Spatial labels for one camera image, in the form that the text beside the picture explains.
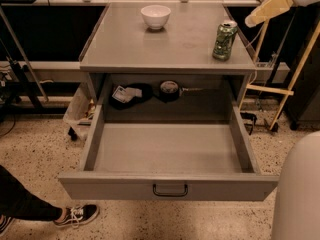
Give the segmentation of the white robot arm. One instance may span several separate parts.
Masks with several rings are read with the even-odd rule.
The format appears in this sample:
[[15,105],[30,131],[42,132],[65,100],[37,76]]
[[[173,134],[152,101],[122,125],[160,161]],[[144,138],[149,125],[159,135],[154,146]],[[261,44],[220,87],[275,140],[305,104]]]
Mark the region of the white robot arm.
[[[259,0],[245,19],[254,27],[287,12],[320,0]],[[271,240],[320,240],[320,132],[299,140],[288,153],[280,174]]]

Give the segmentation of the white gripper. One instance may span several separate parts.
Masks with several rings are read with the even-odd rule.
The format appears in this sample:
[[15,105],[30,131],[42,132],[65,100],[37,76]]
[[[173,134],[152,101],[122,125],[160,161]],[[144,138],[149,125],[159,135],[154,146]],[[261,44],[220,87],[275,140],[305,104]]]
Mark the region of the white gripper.
[[297,6],[308,6],[320,0],[265,0],[245,18],[246,26],[254,27],[289,11],[293,1]]

